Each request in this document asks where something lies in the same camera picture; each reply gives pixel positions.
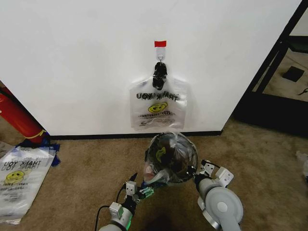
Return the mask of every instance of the black object on floor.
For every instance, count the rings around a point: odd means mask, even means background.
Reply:
[[[282,75],[282,77],[293,82],[297,82],[302,77],[303,73],[304,70],[291,66],[289,70]]]
[[[298,95],[302,95],[304,93],[307,93],[308,92],[308,88],[304,89],[301,93],[299,93]]]
[[[237,104],[235,119],[308,137],[308,102],[250,92]]]

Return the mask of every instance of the crumpled plastic bag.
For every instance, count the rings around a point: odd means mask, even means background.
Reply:
[[[0,223],[17,225],[51,166],[53,147],[16,147],[0,159]]]
[[[191,178],[188,166],[198,167],[195,145],[179,132],[165,132],[155,136],[145,152],[144,181],[181,183]]]

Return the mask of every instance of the transparent plastic bag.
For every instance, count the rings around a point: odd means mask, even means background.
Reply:
[[[50,147],[16,147],[0,160],[0,223],[20,223],[31,207],[55,153]]]
[[[157,73],[130,89],[131,126],[136,130],[152,127],[183,128],[187,105],[187,84]]]
[[[191,178],[188,166],[198,167],[195,145],[179,132],[165,132],[155,136],[145,153],[144,181],[181,183]]]

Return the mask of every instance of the black cable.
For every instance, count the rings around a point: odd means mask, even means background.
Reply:
[[[98,209],[97,215],[96,215],[96,221],[95,221],[95,228],[94,228],[94,231],[97,231],[98,217],[99,217],[99,215],[100,215],[100,211],[101,211],[102,208],[109,208],[109,206],[103,205],[103,206],[101,206],[101,207]]]
[[[116,200],[115,200],[116,202],[118,202],[120,193],[122,192],[123,189],[125,189],[125,185],[123,185],[120,191],[117,193]]]

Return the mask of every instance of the baseboard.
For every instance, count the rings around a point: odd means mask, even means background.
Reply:
[[[222,131],[192,131],[182,132],[184,136],[219,136]],[[107,135],[63,135],[51,136],[51,140],[97,140],[97,139],[128,139],[128,138],[152,138],[158,133],[137,134],[107,134]]]

